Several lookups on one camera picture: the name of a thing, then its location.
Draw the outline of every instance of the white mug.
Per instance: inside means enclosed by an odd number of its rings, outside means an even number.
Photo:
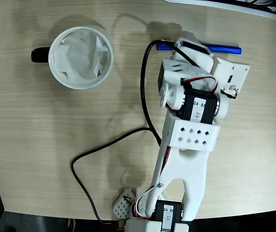
[[[104,42],[105,45],[107,46],[109,50],[109,58],[107,65],[103,69],[102,73],[95,79],[91,80],[86,83],[74,83],[68,80],[68,77],[66,73],[59,71],[54,64],[54,52],[58,49],[59,45],[61,44],[62,40],[71,34],[72,32],[76,30],[81,30],[81,29],[87,29],[90,30],[92,33],[96,34],[99,38],[101,38]],[[112,65],[113,65],[113,60],[114,60],[114,48],[113,48],[113,43],[112,39],[110,38],[108,32],[104,30],[103,28],[100,28],[95,25],[89,25],[89,26],[81,26],[81,27],[74,27],[74,28],[69,28],[65,31],[63,31],[61,34],[59,34],[56,39],[52,42],[52,45],[50,47],[39,47],[34,49],[31,52],[31,60],[35,63],[49,63],[50,70],[54,77],[62,83],[64,86],[72,89],[89,89],[93,88],[97,85],[99,85],[102,81],[107,78],[109,75]]]

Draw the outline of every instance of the mug handle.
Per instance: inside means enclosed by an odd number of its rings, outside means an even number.
[[[31,52],[31,61],[35,63],[47,63],[49,61],[50,47],[38,47]]]

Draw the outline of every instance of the dark floor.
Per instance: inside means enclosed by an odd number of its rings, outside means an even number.
[[[72,220],[4,212],[0,232],[118,232],[117,222],[102,225],[94,220]],[[276,232],[276,211],[237,217],[198,219],[190,222],[190,232]]]

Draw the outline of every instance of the white tissue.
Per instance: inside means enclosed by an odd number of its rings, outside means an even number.
[[[96,34],[87,29],[66,36],[54,55],[56,68],[74,83],[95,80],[105,68],[109,50]]]

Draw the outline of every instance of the wood grain surface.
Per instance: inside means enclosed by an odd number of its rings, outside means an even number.
[[[91,90],[71,90],[47,64],[30,60],[73,26],[99,25],[115,44],[108,78]],[[238,44],[251,70],[230,101],[210,154],[205,196],[197,218],[276,210],[276,21],[260,16],[163,0],[0,1],[0,194],[7,211],[95,218],[70,171],[70,160],[125,131],[145,125],[139,95],[144,50],[154,39],[183,30],[209,43]],[[161,58],[150,55],[146,95],[158,131],[164,122],[157,77]],[[152,134],[140,132],[76,164],[102,219],[125,187],[148,187],[158,154]],[[182,184],[165,191],[180,200]]]

